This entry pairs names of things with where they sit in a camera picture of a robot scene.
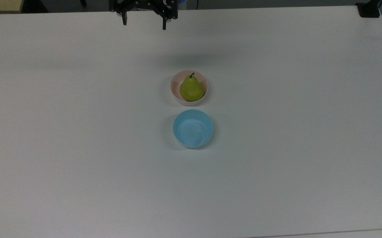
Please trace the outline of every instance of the white table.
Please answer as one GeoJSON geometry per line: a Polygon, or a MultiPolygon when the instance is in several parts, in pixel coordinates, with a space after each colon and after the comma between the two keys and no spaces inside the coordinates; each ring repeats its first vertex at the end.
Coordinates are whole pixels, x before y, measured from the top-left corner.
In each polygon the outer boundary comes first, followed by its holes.
{"type": "Polygon", "coordinates": [[[382,229],[382,18],[355,6],[0,15],[0,238],[382,229]],[[210,85],[176,141],[169,83],[210,85]]]}

